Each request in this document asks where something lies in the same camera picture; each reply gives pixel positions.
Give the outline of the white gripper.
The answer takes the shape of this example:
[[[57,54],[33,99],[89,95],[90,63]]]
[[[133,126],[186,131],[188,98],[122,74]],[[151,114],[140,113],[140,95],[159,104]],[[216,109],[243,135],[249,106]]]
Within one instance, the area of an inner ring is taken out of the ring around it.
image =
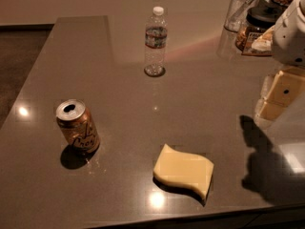
[[[305,0],[294,0],[274,25],[273,57],[285,65],[305,66]],[[268,128],[305,92],[305,70],[286,68],[273,78],[254,109],[254,123]]]

